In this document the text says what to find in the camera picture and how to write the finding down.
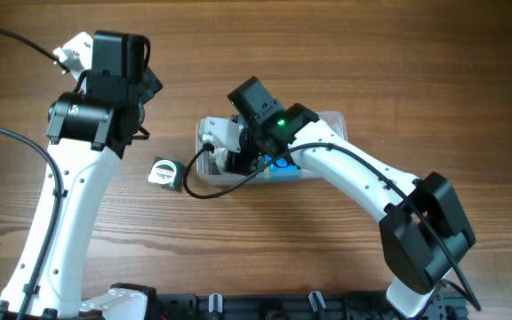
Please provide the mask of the blue VapoDrops box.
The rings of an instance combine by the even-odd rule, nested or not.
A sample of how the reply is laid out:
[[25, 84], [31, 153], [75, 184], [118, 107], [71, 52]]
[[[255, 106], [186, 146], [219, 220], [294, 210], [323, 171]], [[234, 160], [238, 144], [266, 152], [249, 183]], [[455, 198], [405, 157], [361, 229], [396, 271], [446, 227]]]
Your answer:
[[298, 165], [289, 164], [285, 158], [279, 158], [273, 161], [271, 156], [264, 155], [264, 160], [266, 163], [270, 163], [270, 166], [263, 172], [266, 179], [287, 179], [301, 172], [301, 168]]

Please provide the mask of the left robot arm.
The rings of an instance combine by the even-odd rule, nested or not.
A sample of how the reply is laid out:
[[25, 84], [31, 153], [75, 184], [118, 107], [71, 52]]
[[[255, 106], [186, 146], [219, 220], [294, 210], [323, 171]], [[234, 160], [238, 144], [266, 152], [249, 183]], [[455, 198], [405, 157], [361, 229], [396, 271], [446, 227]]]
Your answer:
[[118, 285], [84, 300], [84, 264], [101, 199], [125, 148], [148, 138], [144, 106], [162, 84], [149, 40], [99, 30], [52, 53], [76, 87], [48, 112], [46, 175], [28, 239], [0, 296], [0, 319], [146, 319], [156, 292]]

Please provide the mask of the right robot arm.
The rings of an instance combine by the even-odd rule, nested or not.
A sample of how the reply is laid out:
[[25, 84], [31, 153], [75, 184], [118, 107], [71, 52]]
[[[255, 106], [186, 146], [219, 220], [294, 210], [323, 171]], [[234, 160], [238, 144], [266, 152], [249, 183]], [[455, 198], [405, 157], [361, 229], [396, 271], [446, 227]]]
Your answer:
[[299, 103], [285, 108], [253, 76], [228, 95], [245, 127], [236, 151], [270, 156], [311, 171], [355, 200], [378, 223], [384, 260], [394, 274], [386, 300], [401, 316], [421, 314], [449, 272], [476, 300], [459, 263], [476, 243], [451, 182], [397, 170], [339, 136]]

